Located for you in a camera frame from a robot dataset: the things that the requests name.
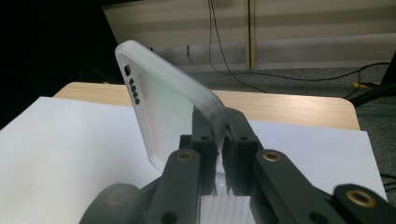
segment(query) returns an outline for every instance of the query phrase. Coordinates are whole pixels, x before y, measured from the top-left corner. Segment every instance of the white paper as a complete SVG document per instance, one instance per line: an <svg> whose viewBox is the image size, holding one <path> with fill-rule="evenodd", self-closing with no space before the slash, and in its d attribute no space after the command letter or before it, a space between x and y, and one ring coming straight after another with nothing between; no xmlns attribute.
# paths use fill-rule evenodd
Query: white paper
<svg viewBox="0 0 396 224"><path fill-rule="evenodd" d="M250 123L264 147L286 153L314 186L332 193L355 183L386 198L366 132ZM42 97L0 132L0 223L79 223L102 189L142 188L159 175L131 107ZM251 223L248 198L221 196L223 184L201 223Z"/></svg>

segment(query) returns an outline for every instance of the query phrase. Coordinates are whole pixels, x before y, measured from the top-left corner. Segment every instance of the translucent phone case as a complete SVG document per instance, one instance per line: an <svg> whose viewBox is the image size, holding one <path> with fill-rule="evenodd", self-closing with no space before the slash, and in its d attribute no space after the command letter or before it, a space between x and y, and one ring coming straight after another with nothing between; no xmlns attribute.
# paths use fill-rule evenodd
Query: translucent phone case
<svg viewBox="0 0 396 224"><path fill-rule="evenodd" d="M211 90L135 41L120 44L116 57L148 158L158 171L163 171L169 155L178 149L180 136L191 134L194 106L208 120L220 150L226 115Z"/></svg>

